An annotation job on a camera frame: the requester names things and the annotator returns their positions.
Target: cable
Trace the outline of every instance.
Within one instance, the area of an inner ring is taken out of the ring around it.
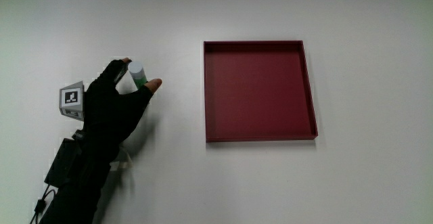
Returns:
[[[30,221],[30,224],[32,224],[32,222],[33,222],[33,220],[35,219],[36,215],[37,215],[37,213],[35,213],[35,214],[33,215],[33,218],[32,218],[32,220]]]
[[[45,202],[45,198],[46,198],[46,197],[47,197],[51,192],[53,192],[54,197],[55,197],[55,195],[57,194],[57,193],[55,192],[54,189],[51,189],[51,190],[48,191],[49,187],[51,187],[50,184],[49,184],[49,185],[47,186],[47,188],[45,189],[45,192],[43,193],[42,198],[41,198],[40,200],[38,200],[38,202],[37,202],[37,204],[36,204],[36,207],[35,207],[35,214],[33,215],[33,218],[32,218],[32,220],[30,221],[30,224],[33,223],[33,220],[35,220],[35,221],[36,221],[36,224],[38,224],[38,222],[39,222],[39,214],[42,214],[43,211],[45,210],[45,207],[47,206],[47,203]]]
[[[55,197],[55,195],[57,194],[56,192],[55,192],[55,190],[54,189],[51,189],[51,190],[49,190],[48,191],[48,193],[47,194],[45,194],[43,197],[42,197],[42,199],[44,200],[48,195],[49,195],[49,193],[51,193],[51,192],[53,192],[54,193],[54,197]]]

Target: red box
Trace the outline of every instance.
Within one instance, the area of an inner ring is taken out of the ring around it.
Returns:
[[[205,41],[206,142],[314,139],[302,41]]]

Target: gloved hand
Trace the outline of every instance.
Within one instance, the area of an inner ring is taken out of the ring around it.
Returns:
[[[85,92],[85,139],[83,152],[100,161],[111,162],[122,143],[135,129],[147,104],[161,86],[152,79],[136,92],[120,95],[117,82],[127,71],[128,58],[113,60]]]
[[[114,60],[85,92],[84,139],[80,160],[71,181],[58,189],[45,212],[43,224],[91,224],[118,145],[135,129],[147,103],[161,86],[153,79],[136,92],[120,95],[116,83],[127,71],[130,59]]]

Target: small bottle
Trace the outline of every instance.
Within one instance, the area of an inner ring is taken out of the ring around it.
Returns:
[[[128,64],[128,70],[131,76],[133,77],[135,86],[137,89],[140,89],[145,83],[147,83],[146,75],[144,74],[143,65],[139,62],[130,62]]]

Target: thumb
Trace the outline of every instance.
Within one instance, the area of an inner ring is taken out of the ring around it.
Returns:
[[[154,94],[158,88],[161,86],[162,80],[161,79],[152,79],[151,81],[147,82],[144,86],[146,86],[152,94]]]

